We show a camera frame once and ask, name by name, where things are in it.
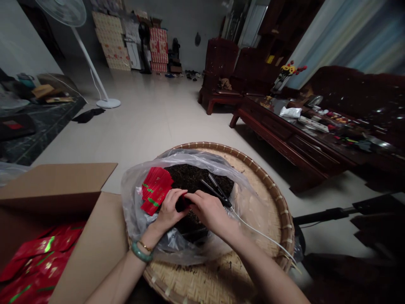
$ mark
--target box flap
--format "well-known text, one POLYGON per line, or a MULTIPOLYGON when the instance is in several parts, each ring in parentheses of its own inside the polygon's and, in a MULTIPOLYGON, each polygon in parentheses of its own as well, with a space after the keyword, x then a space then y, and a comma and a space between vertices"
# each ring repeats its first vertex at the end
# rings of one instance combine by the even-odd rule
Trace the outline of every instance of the box flap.
POLYGON ((102 192, 49 304, 84 303, 128 252, 121 196, 102 192))
POLYGON ((40 165, 0 189, 0 200, 99 192, 116 163, 40 165))

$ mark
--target curtain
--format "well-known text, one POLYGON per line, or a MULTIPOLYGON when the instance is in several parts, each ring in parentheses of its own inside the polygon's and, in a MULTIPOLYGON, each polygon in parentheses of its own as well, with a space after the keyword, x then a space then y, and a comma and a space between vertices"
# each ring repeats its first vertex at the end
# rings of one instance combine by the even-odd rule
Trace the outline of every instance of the curtain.
POLYGON ((396 0, 345 0, 287 86, 299 89, 326 65, 363 73, 405 74, 405 13, 396 0))

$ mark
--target white fan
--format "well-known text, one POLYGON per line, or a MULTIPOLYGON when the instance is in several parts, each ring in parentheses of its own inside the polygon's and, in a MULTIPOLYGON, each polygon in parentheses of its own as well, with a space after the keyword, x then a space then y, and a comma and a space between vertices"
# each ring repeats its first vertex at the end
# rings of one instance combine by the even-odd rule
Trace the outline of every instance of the white fan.
POLYGON ((76 27, 81 27, 86 22, 86 8, 84 7, 82 0, 36 0, 37 3, 42 7, 42 9, 47 12, 51 17, 55 18, 57 21, 70 26, 75 35, 79 45, 84 53, 84 56, 89 63, 91 70, 93 71, 96 79, 105 95, 105 100, 99 100, 96 104, 100 108, 116 108, 121 105, 121 101, 118 99, 108 98, 107 92, 101 83, 100 77, 97 74, 96 69, 84 47, 83 42, 77 33, 76 27))

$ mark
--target stacked boxes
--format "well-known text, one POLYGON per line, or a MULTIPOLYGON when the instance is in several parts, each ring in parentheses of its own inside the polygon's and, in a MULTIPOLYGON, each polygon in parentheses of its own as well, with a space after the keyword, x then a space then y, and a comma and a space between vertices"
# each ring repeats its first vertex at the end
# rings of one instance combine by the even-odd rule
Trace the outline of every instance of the stacked boxes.
POLYGON ((131 70, 130 57, 124 45, 121 20, 114 16, 92 12, 96 24, 96 35, 103 47, 110 69, 131 70))
POLYGON ((165 30, 151 28, 151 69, 156 72, 167 72, 167 64, 169 63, 167 49, 167 33, 165 30))

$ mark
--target woven bamboo tray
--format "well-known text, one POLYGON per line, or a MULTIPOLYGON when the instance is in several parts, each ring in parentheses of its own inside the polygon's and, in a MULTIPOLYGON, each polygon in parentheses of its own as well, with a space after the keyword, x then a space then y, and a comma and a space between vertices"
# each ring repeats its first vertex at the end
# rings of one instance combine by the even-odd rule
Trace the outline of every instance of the woven bamboo tray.
MULTIPOLYGON (((289 253, 294 252, 294 226, 289 209, 277 185, 249 156, 228 146, 210 142, 194 142, 173 149, 196 149, 225 158, 249 180, 259 197, 268 203, 269 237, 289 253)), ((261 237, 257 244, 272 256, 287 272, 291 261, 277 245, 261 237)), ((143 277, 165 300, 176 303, 244 303, 255 295, 256 289, 235 252, 215 261, 193 266, 178 266, 152 261, 143 277)))

